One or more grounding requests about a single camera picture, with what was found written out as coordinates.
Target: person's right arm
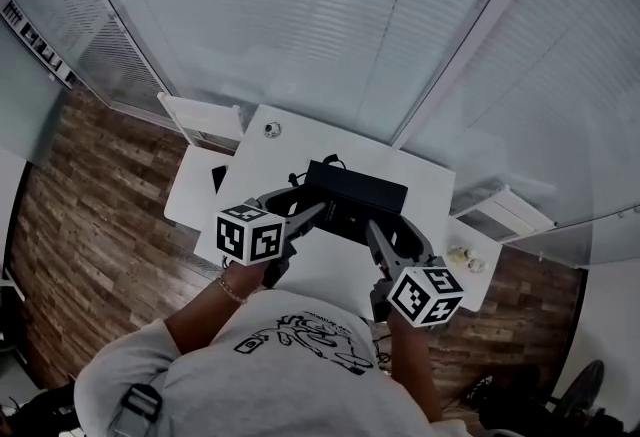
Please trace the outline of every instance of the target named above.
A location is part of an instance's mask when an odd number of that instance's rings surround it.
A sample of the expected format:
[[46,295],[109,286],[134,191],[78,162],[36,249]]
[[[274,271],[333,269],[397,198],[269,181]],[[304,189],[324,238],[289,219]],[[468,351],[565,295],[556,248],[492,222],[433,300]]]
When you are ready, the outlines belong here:
[[391,377],[407,390],[430,422],[441,421],[442,403],[433,382],[427,333],[412,327],[395,308],[387,323],[391,331]]

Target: person's left arm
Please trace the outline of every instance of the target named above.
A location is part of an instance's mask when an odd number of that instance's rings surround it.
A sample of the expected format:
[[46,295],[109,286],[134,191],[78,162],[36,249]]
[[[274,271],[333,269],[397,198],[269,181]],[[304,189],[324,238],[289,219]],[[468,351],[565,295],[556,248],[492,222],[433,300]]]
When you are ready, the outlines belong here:
[[[222,275],[227,290],[247,298],[262,282],[265,267],[232,262]],[[105,346],[76,382],[76,412],[86,433],[105,435],[132,385],[151,383],[181,354],[209,346],[240,305],[216,280],[165,321]]]

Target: white t-shirt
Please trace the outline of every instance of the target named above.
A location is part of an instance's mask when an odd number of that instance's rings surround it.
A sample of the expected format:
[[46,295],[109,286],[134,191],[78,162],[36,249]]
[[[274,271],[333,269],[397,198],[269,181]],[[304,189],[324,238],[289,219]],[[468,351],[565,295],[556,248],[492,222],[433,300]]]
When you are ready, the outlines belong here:
[[76,383],[87,435],[106,435],[135,383],[163,398],[160,437],[468,435],[461,421],[429,424],[377,367],[357,316],[285,291],[253,295],[208,348],[186,355],[161,320],[107,345]]

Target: black line drawing on shirt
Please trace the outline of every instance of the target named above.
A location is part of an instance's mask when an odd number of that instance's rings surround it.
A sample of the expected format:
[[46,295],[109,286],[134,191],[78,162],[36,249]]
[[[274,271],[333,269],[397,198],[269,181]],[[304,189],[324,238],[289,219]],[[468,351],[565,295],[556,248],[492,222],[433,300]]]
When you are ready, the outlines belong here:
[[[355,353],[351,332],[344,327],[324,320],[311,319],[301,314],[288,314],[276,320],[277,327],[262,329],[254,332],[250,337],[238,344],[234,350],[239,353],[251,354],[257,348],[269,341],[271,335],[278,336],[278,342],[283,346],[299,344],[321,359],[329,360],[355,375],[362,375],[365,369],[373,368],[373,364]],[[339,342],[346,342],[349,352],[341,349],[333,352],[333,358],[326,356],[321,346],[338,348]]]

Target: bracelet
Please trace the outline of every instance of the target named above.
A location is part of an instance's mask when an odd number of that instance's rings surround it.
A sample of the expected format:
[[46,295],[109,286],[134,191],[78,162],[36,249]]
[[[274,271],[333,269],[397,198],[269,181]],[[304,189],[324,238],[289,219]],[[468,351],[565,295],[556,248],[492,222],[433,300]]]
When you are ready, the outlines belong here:
[[218,277],[218,284],[220,284],[222,291],[224,291],[229,296],[229,298],[234,302],[237,302],[239,304],[244,304],[244,302],[247,300],[246,298],[242,298],[236,295],[231,289],[231,286],[229,286],[227,282],[222,278],[222,275]]

